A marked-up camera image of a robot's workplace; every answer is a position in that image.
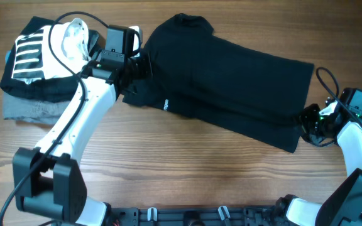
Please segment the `black t-shirt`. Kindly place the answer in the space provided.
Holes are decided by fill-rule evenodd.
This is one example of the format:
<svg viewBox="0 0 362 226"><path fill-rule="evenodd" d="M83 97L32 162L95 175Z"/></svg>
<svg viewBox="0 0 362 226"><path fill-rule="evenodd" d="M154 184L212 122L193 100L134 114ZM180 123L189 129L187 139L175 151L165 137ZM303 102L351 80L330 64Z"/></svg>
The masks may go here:
<svg viewBox="0 0 362 226"><path fill-rule="evenodd" d="M152 76L125 103L214 124L293 153L296 117L307 99L312 63L251 50L214 35L202 16L176 14L145 44Z"/></svg>

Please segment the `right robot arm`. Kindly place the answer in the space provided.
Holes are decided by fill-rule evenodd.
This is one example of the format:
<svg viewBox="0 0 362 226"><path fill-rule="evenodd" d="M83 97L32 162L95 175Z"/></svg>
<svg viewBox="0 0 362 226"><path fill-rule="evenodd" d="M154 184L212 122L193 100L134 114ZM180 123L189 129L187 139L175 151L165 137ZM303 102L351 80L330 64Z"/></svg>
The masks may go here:
<svg viewBox="0 0 362 226"><path fill-rule="evenodd" d="M362 225L362 90L345 88L320 109L312 104L299 117L302 137L315 146L336 144L347 178L322 204L294 195L280 198L271 220L285 225Z"/></svg>

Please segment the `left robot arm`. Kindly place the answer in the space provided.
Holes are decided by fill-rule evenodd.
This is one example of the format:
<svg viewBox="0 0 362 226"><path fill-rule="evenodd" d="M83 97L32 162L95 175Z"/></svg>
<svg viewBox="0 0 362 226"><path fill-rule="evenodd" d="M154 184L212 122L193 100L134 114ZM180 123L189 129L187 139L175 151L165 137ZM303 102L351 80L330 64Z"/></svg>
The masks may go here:
<svg viewBox="0 0 362 226"><path fill-rule="evenodd" d="M78 88L52 130L34 149L13 157L15 188L9 196L18 210L66 225L104 225L107 203L87 195L79 164L98 123L122 89L144 76L126 69L142 58L138 26L108 26L106 47L73 72Z"/></svg>

